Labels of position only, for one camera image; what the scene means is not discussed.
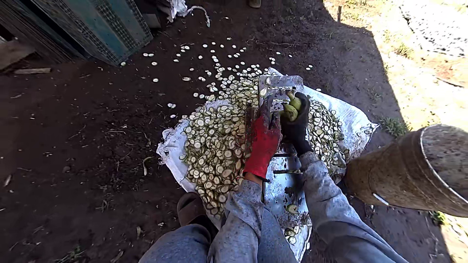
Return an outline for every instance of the dried leaf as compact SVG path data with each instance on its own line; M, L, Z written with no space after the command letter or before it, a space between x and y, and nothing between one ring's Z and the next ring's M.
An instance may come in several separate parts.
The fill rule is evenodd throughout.
M147 169L146 166L145 166L145 161L147 161L147 160L149 160L149 159L151 159L151 158L152 158L152 156L146 157L146 158L143 160L143 174L144 174L144 175L147 175L147 174L148 174L148 169Z
M115 263L115 262L117 262L117 260L119 260L119 259L122 257L123 254L124 254L123 250L120 251L120 252L117 254L116 257L114 257L113 259L110 260L110 263Z
M5 182L3 183L3 187L6 187L7 185L10 184L12 176L9 175L6 179Z
M141 235L141 227L137 226L137 239L140 238Z

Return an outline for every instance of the sunlit ground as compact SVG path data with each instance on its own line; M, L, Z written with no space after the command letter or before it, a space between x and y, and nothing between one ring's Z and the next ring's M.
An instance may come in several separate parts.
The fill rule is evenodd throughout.
M466 0L433 1L466 14ZM342 6L342 23L373 33L388 82L410 128L418 130L442 123L468 131L468 88L440 79L446 66L452 76L449 81L466 80L463 77L468 75L466 58L421 50L398 8L398 1L325 0L324 4L335 19L338 6ZM452 260L468 262L468 219L447 216L441 229Z

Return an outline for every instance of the dark soil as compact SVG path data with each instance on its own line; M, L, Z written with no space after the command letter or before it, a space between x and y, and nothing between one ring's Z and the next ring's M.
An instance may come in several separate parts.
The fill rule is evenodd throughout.
M0 178L12 175L0 192L3 262L53 262L77 247L84 251L81 263L109 262L120 251L120 262L137 262L155 240L179 227L176 203L184 191L158 164L155 149L164 129L203 103L192 93L208 93L200 82L181 81L212 69L203 43L247 46L242 60L265 67L280 51L281 58L274 55L280 72L301 75L308 86L355 105L374 122L380 116L401 118L371 32L337 23L321 2L266 2L261 9L235 2L202 5L210 28L200 10L178 17L154 32L154 40L125 67L77 61L52 65L49 74L0 76ZM191 59L174 63L182 44L191 47ZM144 58L142 52L155 56ZM206 59L196 58L201 52ZM223 65L229 63L226 55L217 53ZM40 64L29 59L14 66ZM306 71L309 64L313 69ZM190 73L190 67L196 71ZM151 81L155 77L158 83ZM369 90L381 97L373 99ZM169 109L169 102L177 107ZM378 131L367 151L391 140ZM155 158L144 176L148 156ZM429 262L429 255L438 253L433 262L449 262L440 230L425 223L425 212L390 207L373 212L356 199L352 203L410 262ZM314 236L303 261L326 261L324 248Z

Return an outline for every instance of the red glove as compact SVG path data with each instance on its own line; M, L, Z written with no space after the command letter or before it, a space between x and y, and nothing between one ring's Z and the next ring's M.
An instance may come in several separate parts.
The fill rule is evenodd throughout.
M252 153L244 167L244 173L253 173L264 181L270 160L278 150L282 138L279 113L276 112L270 119L272 102L273 96L270 95L260 107L260 117L254 122Z

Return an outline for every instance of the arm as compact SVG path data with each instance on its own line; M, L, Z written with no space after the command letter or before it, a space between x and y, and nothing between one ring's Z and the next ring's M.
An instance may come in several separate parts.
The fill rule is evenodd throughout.
M270 119L273 96L260 107L254 122L252 152L244 167L244 179L236 192L227 197L226 223L208 251L208 262L257 262L258 241L262 226L262 182L271 158L281 141L278 115Z
M323 161L307 152L300 157L304 192L314 230L337 262L406 263L368 227L328 175Z

